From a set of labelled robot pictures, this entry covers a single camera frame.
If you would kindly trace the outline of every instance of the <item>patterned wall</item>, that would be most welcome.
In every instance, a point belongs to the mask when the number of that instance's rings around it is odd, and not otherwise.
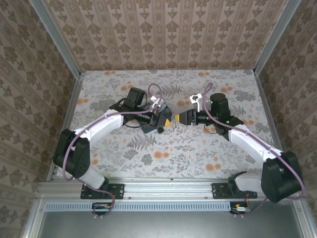
[[[253,68],[286,0],[44,0],[82,70]]]
[[[302,0],[261,72],[285,150],[299,157],[317,218],[317,1]]]
[[[27,0],[0,0],[0,237],[46,180],[74,78]]]

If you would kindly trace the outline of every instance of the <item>yellow object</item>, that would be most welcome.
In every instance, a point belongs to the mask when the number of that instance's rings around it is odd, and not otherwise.
[[[165,126],[170,126],[170,121],[169,121],[169,119],[166,119]]]
[[[177,122],[179,122],[179,114],[175,116],[175,119],[177,120]]]

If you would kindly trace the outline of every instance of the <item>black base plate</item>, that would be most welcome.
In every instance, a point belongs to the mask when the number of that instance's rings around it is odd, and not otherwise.
[[[108,185],[108,192],[112,193],[117,200],[123,199],[124,184],[123,183],[110,183]],[[111,199],[111,196],[102,192],[96,192],[83,185],[80,199]]]
[[[227,183],[212,183],[212,196],[214,199],[230,199],[230,198],[237,198],[237,199],[245,199],[246,195],[249,196],[249,199],[257,198],[258,194],[256,192],[245,191],[242,192],[237,190],[234,195],[232,195],[230,189],[228,188]]]

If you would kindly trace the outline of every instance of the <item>floral tablecloth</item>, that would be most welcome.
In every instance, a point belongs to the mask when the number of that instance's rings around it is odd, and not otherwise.
[[[81,128],[101,116],[110,105],[126,97],[131,87],[147,90],[155,82],[173,115],[194,108],[189,96],[203,92],[224,93],[231,113],[256,135],[273,144],[271,133],[251,70],[143,70],[88,71],[79,95],[70,129]],[[91,149],[91,166],[107,177],[227,178],[239,171],[261,167],[242,149],[203,125],[185,126],[172,120],[158,134],[143,134],[140,128],[121,127]]]

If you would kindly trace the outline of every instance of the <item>floral wallpaper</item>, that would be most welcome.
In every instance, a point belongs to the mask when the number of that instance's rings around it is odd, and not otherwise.
[[[82,70],[253,68],[286,0],[44,0]]]
[[[19,237],[74,78],[27,0],[0,0],[0,237]]]
[[[70,129],[100,117],[126,97],[130,88],[146,90],[152,82],[162,87],[174,115],[194,108],[189,96],[203,92],[212,82],[213,93],[226,94],[232,114],[267,143],[273,143],[251,69],[88,71]],[[185,126],[174,118],[172,122],[162,134],[144,134],[140,128],[125,126],[112,131],[92,145],[91,166],[107,177],[137,178],[228,178],[244,170],[261,171],[261,166],[242,149],[222,136],[210,134],[215,132],[213,126]]]
[[[317,221],[317,1],[301,1],[260,78],[283,148],[299,158]]]

